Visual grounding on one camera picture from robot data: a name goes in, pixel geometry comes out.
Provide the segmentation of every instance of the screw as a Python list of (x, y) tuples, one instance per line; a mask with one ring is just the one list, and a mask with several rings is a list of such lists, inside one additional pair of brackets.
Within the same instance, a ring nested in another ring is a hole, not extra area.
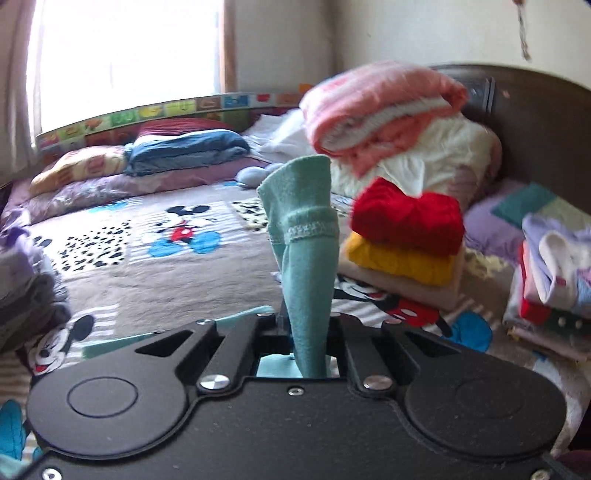
[(550, 480), (550, 472), (548, 470), (537, 470), (532, 474), (531, 480)]
[(43, 480), (61, 480), (61, 473), (54, 468), (46, 468), (41, 474)]
[(304, 394), (304, 389), (301, 387), (291, 387), (287, 394), (291, 395), (292, 397), (301, 397)]
[(390, 377), (385, 375), (370, 375), (363, 381), (363, 386), (368, 390), (387, 390), (394, 385)]
[(230, 379), (221, 374), (205, 375), (199, 385), (206, 390), (221, 390), (230, 384)]

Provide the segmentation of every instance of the hanging cord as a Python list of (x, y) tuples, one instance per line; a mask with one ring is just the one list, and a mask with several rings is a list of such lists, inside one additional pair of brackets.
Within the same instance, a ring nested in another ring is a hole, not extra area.
[(513, 0), (517, 5), (517, 16), (519, 19), (519, 40), (521, 40), (521, 54), (527, 61), (531, 61), (530, 48), (527, 45), (527, 30), (525, 28), (525, 0)]

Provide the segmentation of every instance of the purple pillow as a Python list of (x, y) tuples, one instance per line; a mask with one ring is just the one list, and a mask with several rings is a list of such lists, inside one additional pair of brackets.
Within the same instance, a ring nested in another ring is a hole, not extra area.
[(517, 190), (525, 188), (520, 181), (503, 179), (492, 194), (472, 205), (464, 215), (466, 246), (484, 255), (496, 255), (513, 264), (519, 263), (519, 246), (523, 232), (491, 213), (492, 209)]

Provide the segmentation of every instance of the white wall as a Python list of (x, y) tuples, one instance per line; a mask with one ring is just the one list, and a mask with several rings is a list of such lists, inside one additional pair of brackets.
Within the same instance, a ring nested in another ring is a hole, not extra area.
[(337, 64), (493, 63), (531, 68), (591, 88), (591, 7), (584, 0), (527, 0), (532, 62), (521, 56), (512, 0), (334, 0)]
[(243, 92), (295, 90), (334, 70), (326, 0), (237, 0), (236, 58)]

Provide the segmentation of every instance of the patterned wall padding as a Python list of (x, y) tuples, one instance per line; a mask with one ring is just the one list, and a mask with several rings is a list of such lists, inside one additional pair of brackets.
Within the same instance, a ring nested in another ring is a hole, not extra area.
[(189, 116), (211, 118), (241, 132), (262, 114), (281, 115), (299, 105), (299, 93), (232, 93), (155, 103), (89, 118), (37, 137), (42, 163), (48, 165), (64, 153), (91, 145), (133, 142), (148, 120)]

